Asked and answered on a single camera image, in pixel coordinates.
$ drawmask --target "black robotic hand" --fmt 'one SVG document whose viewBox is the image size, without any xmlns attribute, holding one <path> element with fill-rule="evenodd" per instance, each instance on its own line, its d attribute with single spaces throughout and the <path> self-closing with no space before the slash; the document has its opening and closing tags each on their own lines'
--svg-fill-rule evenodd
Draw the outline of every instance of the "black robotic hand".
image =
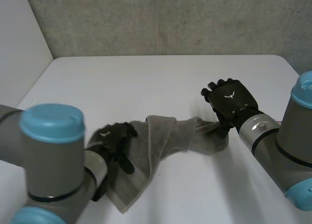
<svg viewBox="0 0 312 224">
<path fill-rule="evenodd" d="M 204 88 L 201 95 L 210 103 L 219 119 L 220 137 L 226 137 L 231 128 L 237 128 L 236 123 L 240 122 L 237 118 L 240 118 L 242 113 L 244 119 L 249 116 L 249 112 L 253 112 L 253 115 L 254 111 L 260 113 L 256 100 L 239 80 L 220 79 L 217 84 L 209 83 L 208 87 L 211 91 Z"/>
<path fill-rule="evenodd" d="M 137 132 L 127 122 L 106 125 L 93 134 L 88 143 L 88 150 L 101 151 L 106 157 L 106 162 L 118 162 L 126 174 L 133 174 L 135 169 L 125 154 L 132 137 L 137 137 Z"/>
</svg>

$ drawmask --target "blue joint cap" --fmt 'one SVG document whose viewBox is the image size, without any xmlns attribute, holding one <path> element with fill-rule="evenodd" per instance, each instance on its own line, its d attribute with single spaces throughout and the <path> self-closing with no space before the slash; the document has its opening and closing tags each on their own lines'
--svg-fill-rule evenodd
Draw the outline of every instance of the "blue joint cap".
<svg viewBox="0 0 312 224">
<path fill-rule="evenodd" d="M 312 71 L 302 74 L 292 89 L 292 99 L 299 105 L 312 109 Z"/>
<path fill-rule="evenodd" d="M 14 215 L 10 224 L 66 224 L 66 222 L 43 208 L 24 207 Z"/>
<path fill-rule="evenodd" d="M 303 211 L 312 210 L 312 178 L 305 179 L 288 188 L 284 196 Z"/>
<path fill-rule="evenodd" d="M 72 143 L 84 136 L 83 113 L 70 105 L 39 104 L 23 111 L 21 131 L 34 140 L 46 143 Z"/>
</svg>

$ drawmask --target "white wall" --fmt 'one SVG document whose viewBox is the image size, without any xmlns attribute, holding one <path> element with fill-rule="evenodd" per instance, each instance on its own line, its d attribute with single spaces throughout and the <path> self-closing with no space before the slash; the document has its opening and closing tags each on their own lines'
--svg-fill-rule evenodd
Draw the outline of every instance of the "white wall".
<svg viewBox="0 0 312 224">
<path fill-rule="evenodd" d="M 16 106 L 52 62 L 27 0 L 0 0 L 0 104 Z"/>
</svg>

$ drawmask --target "concrete wall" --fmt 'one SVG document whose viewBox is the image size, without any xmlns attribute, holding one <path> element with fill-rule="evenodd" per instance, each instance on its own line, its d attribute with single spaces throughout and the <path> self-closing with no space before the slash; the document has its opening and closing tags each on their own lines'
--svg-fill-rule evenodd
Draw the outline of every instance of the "concrete wall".
<svg viewBox="0 0 312 224">
<path fill-rule="evenodd" d="M 27 0 L 0 0 L 0 104 L 17 106 L 52 60 Z"/>
<path fill-rule="evenodd" d="M 312 0 L 29 0 L 54 58 L 276 54 L 312 70 Z"/>
</svg>

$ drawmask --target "gray towel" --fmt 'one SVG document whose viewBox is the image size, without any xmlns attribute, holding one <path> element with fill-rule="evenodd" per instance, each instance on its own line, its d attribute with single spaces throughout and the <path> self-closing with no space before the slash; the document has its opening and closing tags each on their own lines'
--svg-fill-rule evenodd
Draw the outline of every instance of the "gray towel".
<svg viewBox="0 0 312 224">
<path fill-rule="evenodd" d="M 162 159 L 188 149 L 211 155 L 228 145 L 228 138 L 221 140 L 216 135 L 217 122 L 206 122 L 198 117 L 177 121 L 173 117 L 148 116 L 145 122 L 131 124 L 138 132 L 128 152 L 135 172 L 127 175 L 118 163 L 110 164 L 108 171 L 106 195 L 121 213 L 140 197 Z"/>
</svg>

